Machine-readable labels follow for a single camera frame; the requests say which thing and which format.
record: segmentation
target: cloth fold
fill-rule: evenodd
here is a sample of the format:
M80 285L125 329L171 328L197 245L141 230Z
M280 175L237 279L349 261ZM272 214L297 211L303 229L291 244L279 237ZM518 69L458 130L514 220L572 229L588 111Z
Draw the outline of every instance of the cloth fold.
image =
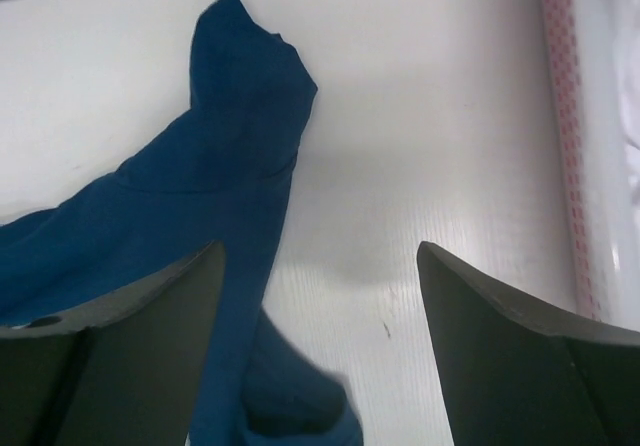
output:
M360 445L341 386L261 311L316 85L240 0L201 15L190 81L190 109L115 172L0 227L0 322L68 309L221 240L225 284L191 444Z

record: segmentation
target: folded cloth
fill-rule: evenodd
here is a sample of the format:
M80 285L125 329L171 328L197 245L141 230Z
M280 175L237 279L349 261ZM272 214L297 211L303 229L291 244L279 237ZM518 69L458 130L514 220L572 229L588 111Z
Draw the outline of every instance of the folded cloth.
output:
M190 79L191 108L114 173L0 227L0 322L76 306L222 240L193 446L360 445L342 388L260 309L316 85L240 0L218 0L198 20Z

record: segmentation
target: black object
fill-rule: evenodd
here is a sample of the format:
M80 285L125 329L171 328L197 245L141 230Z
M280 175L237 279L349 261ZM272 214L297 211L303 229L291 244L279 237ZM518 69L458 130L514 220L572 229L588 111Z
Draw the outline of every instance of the black object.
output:
M418 269L457 446L640 445L639 333L556 308L431 243Z
M213 243L59 315L0 328L0 444L183 445L223 270Z

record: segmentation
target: dark blue fabric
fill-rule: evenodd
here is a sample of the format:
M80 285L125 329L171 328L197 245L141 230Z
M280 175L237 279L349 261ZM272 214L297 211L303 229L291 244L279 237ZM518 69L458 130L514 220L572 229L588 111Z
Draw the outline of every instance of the dark blue fabric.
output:
M222 240L225 285L192 444L361 445L343 389L261 312L316 85L239 0L198 20L190 78L191 108L117 171L0 227L0 321L81 304Z

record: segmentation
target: white table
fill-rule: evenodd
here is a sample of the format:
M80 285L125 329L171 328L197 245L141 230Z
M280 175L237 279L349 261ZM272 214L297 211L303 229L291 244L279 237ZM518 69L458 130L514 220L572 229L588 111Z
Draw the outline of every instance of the white table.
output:
M186 108L212 1L0 3L0 222L56 205ZM419 242L575 308L538 2L244 2L320 87L267 309L347 381L367 445L452 444Z

